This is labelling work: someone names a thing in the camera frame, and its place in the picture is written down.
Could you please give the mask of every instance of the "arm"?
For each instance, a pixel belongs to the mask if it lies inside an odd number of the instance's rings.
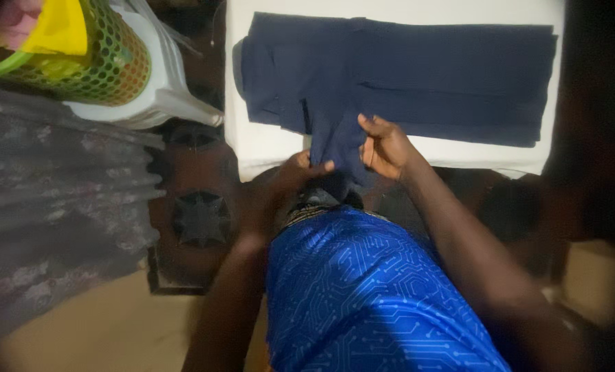
[[[238,238],[213,281],[182,371],[240,371],[264,292],[267,245],[278,208],[305,182],[333,170],[310,167],[309,151],[292,156],[273,178],[255,185],[241,213]]]
[[[531,361],[539,370],[585,369],[583,341],[564,326],[531,276],[454,197],[402,130],[377,116],[360,115],[358,122],[368,133],[361,160],[407,190],[450,280],[487,325],[499,349],[510,343],[524,351],[503,355],[512,367],[524,369],[524,362]]]

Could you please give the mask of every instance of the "white plastic chair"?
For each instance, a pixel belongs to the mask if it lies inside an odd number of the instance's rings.
[[[64,102],[73,112],[92,121],[109,122],[129,129],[147,129],[163,124],[172,117],[219,126],[223,113],[193,97],[186,86],[186,76],[179,47],[168,35],[146,1],[130,3],[138,13],[113,5],[115,12],[145,43],[152,58],[152,73],[147,86],[133,101],[115,107]]]

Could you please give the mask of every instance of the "green mesh basket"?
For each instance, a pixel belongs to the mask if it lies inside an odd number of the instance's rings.
[[[65,101],[106,106],[132,101],[151,75],[147,47],[107,0],[80,4],[87,27],[86,55],[16,52],[0,62],[0,78],[50,91]]]

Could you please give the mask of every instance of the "white ironing board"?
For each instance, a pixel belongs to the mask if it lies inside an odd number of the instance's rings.
[[[255,11],[319,17],[366,17],[403,24],[548,24],[558,35],[541,140],[534,148],[514,148],[410,136],[430,164],[487,168],[511,178],[541,174],[551,150],[555,120],[565,0],[228,0],[225,65],[225,139],[239,160],[241,181],[281,164],[310,147],[309,136],[279,126],[250,123],[246,102],[236,90],[232,50],[250,28]]]

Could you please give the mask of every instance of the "person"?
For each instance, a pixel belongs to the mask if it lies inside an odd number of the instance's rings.
[[[307,151],[292,156],[242,212],[183,371],[242,370],[264,289],[275,371],[588,369],[585,340],[400,127],[362,114],[358,122],[364,165],[402,184],[428,237],[318,205],[295,209],[274,237],[275,213],[334,168],[310,166]]]

